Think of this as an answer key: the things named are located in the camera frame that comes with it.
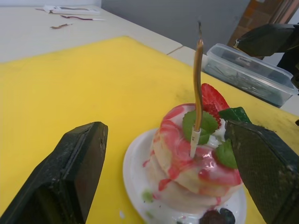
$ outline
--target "white frosting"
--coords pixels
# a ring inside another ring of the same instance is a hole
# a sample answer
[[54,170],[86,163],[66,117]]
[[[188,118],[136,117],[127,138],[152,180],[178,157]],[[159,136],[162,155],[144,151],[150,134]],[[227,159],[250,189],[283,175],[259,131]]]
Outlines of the white frosting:
[[213,134],[210,135],[209,141],[206,146],[210,146],[212,148],[217,148],[221,145],[221,141],[225,141],[224,134],[225,134],[225,120],[221,120],[220,128],[217,129]]

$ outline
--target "white table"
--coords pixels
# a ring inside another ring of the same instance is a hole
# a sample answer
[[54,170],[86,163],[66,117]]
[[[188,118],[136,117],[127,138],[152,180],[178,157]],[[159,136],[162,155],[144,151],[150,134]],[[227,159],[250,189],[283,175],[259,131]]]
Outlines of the white table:
[[[103,9],[100,16],[80,17],[106,21],[65,19],[57,14],[35,10],[34,7],[0,7],[0,63],[128,35],[193,66],[193,49]],[[50,28],[65,23],[72,25],[62,29]],[[205,64],[206,56],[203,57],[202,66]],[[289,99],[281,109],[299,116],[299,96]]]

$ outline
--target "cake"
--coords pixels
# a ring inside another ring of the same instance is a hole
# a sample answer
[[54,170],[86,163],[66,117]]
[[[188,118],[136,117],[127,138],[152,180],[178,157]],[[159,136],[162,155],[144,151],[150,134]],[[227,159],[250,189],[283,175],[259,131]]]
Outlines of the cake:
[[143,164],[153,197],[175,210],[192,214],[223,204],[242,186],[231,155],[221,152],[229,140],[224,137],[225,120],[219,112],[229,110],[229,106],[208,84],[202,85],[202,99],[205,112],[195,157],[190,157],[188,137],[194,124],[190,117],[195,104],[183,104],[163,117],[149,159]]

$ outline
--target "strawberry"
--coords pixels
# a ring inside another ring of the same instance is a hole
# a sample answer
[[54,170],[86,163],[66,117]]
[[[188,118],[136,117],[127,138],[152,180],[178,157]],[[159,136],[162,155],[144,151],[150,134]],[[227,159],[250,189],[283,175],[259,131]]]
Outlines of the strawberry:
[[203,105],[214,104],[218,112],[229,108],[223,96],[211,85],[203,83],[201,92]]
[[220,128],[221,126],[220,115],[216,109],[216,106],[214,104],[206,104],[204,105],[203,110],[211,114],[216,119],[218,123],[218,128]]

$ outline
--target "white plate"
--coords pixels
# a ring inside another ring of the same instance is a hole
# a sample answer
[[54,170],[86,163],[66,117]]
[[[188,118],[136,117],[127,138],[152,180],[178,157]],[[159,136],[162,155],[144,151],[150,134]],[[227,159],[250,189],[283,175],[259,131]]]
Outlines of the white plate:
[[[127,194],[139,215],[147,223],[175,224],[180,221],[198,224],[200,216],[197,214],[176,211],[159,200],[145,203],[142,198],[142,193],[150,186],[142,164],[150,157],[150,146],[156,130],[152,129],[139,135],[127,149],[123,162],[123,179]],[[231,210],[235,216],[236,224],[244,224],[247,206],[243,188],[235,192],[226,203],[216,207],[216,209],[219,208]]]

